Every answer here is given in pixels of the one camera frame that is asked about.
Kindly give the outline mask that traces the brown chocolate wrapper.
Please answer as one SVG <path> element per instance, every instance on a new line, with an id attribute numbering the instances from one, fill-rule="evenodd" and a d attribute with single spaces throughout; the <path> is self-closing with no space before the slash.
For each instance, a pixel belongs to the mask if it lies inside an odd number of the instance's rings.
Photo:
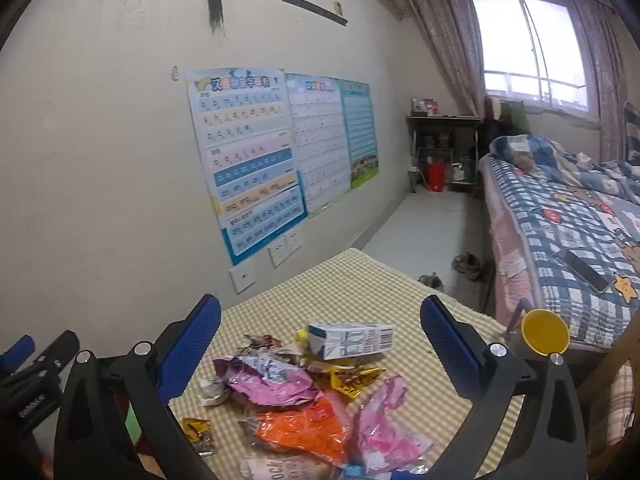
<path id="1" fill-rule="evenodd" d="M 212 425 L 209 420 L 185 417 L 181 421 L 181 427 L 195 451 L 202 457 L 212 456 L 217 453 Z"/>

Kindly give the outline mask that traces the pink plastic wrapper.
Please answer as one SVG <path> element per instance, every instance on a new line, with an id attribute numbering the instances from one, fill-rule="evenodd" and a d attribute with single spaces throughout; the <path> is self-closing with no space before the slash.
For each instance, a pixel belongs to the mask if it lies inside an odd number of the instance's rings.
<path id="1" fill-rule="evenodd" d="M 387 474 L 420 460 L 434 441 L 394 422 L 392 413 L 402 407 L 408 392 L 401 376 L 383 380 L 355 417 L 356 452 L 366 474 Z"/>

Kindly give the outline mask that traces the small yellow foil wrapper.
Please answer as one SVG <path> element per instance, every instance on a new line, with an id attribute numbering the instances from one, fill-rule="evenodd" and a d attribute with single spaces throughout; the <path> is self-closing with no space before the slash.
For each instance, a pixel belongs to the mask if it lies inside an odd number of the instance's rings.
<path id="1" fill-rule="evenodd" d="M 384 368 L 377 366 L 334 365 L 329 368 L 330 387 L 347 399 L 355 400 L 364 388 L 374 384 L 384 372 Z"/>

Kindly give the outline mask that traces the purple pink snack bag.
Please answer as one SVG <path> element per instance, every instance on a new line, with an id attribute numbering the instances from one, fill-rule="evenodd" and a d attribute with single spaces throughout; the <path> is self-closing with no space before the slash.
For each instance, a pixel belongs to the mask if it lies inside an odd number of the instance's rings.
<path id="1" fill-rule="evenodd" d="M 321 396 L 306 370 L 271 356 L 226 356 L 213 364 L 228 387 L 263 408 L 296 408 Z"/>

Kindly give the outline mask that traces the pink strawberry box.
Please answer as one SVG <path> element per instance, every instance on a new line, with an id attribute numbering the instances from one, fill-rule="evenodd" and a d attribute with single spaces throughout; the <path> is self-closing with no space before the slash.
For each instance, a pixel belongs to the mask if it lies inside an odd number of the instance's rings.
<path id="1" fill-rule="evenodd" d="M 334 480 L 342 474 L 340 468 L 303 455 L 243 458 L 239 470 L 246 480 Z"/>

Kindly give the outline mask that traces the orange snack bag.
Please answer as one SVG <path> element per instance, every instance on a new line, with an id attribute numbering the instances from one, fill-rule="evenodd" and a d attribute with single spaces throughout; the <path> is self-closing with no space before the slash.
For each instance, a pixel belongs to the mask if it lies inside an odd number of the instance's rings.
<path id="1" fill-rule="evenodd" d="M 352 415 L 333 391 L 320 394 L 302 408 L 259 413 L 256 420 L 253 434 L 262 442 L 306 452 L 334 466 L 348 462 L 354 424 Z"/>

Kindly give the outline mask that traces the white blue milk carton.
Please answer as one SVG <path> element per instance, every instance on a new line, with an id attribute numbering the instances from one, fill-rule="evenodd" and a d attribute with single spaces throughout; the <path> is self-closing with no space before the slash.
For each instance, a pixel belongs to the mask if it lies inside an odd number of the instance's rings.
<path id="1" fill-rule="evenodd" d="M 362 358 L 390 351 L 395 326 L 371 323 L 307 324 L 310 352 L 325 361 Z"/>

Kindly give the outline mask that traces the white paper cup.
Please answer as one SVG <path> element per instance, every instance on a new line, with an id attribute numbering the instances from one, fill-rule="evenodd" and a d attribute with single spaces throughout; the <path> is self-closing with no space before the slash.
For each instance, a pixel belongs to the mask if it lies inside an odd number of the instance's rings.
<path id="1" fill-rule="evenodd" d="M 231 389 L 219 377 L 198 380 L 198 398 L 203 408 L 213 408 L 224 404 L 231 394 Z"/>

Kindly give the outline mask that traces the white red paper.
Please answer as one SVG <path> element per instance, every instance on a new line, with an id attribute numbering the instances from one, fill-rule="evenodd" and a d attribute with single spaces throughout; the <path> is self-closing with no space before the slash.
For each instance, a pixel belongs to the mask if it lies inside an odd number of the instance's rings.
<path id="1" fill-rule="evenodd" d="M 236 350 L 238 356 L 268 356 L 283 361 L 296 361 L 303 355 L 296 342 L 284 344 L 271 335 L 246 334 Z"/>

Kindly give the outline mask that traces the yellow medicine box wrapper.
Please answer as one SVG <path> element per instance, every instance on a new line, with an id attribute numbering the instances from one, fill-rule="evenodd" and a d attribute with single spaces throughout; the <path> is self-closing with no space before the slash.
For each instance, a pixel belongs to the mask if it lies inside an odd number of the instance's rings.
<path id="1" fill-rule="evenodd" d="M 296 339 L 296 344 L 299 346 L 300 351 L 303 352 L 305 356 L 308 356 L 308 354 L 311 354 L 310 347 L 309 347 L 309 334 L 306 328 L 301 328 L 300 330 L 298 330 L 296 332 L 295 339 Z"/>

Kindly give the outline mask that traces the dark cup yellow lid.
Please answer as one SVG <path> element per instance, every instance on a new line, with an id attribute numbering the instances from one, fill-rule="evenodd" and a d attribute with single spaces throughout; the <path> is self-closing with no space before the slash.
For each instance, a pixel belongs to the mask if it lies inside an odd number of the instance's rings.
<path id="1" fill-rule="evenodd" d="M 544 359 L 552 353 L 562 356 L 570 346 L 570 331 L 559 315 L 536 309 L 523 298 L 506 328 L 506 344 L 524 359 Z"/>

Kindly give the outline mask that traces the dark shelf desk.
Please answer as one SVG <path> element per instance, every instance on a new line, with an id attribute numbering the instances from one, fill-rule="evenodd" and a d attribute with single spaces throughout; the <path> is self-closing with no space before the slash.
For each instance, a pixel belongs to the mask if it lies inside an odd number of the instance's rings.
<path id="1" fill-rule="evenodd" d="M 466 115 L 413 113 L 406 117 L 409 133 L 409 190 L 426 185 L 427 162 L 446 165 L 444 191 L 475 193 L 478 187 L 480 118 Z"/>

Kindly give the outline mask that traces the pink patterned curtain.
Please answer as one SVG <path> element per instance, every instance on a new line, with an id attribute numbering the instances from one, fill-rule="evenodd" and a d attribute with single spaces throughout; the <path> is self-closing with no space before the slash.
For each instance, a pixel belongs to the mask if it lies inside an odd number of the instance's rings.
<path id="1" fill-rule="evenodd" d="M 460 106 L 478 117 L 484 116 L 484 58 L 473 0 L 411 2 Z"/>

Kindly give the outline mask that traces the pinyin wall poster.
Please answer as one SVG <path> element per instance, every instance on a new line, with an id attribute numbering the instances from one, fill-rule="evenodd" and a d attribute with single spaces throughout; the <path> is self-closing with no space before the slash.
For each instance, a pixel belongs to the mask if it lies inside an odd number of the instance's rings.
<path id="1" fill-rule="evenodd" d="M 307 217 L 285 74 L 184 75 L 196 145 L 224 247 L 236 266 Z"/>

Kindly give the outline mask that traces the teal wall poster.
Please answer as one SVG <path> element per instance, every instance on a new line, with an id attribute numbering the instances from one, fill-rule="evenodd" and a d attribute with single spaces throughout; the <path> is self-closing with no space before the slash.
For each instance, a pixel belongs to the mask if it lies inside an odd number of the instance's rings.
<path id="1" fill-rule="evenodd" d="M 359 188 L 378 174 L 376 140 L 370 86 L 339 79 L 350 163 L 350 187 Z"/>

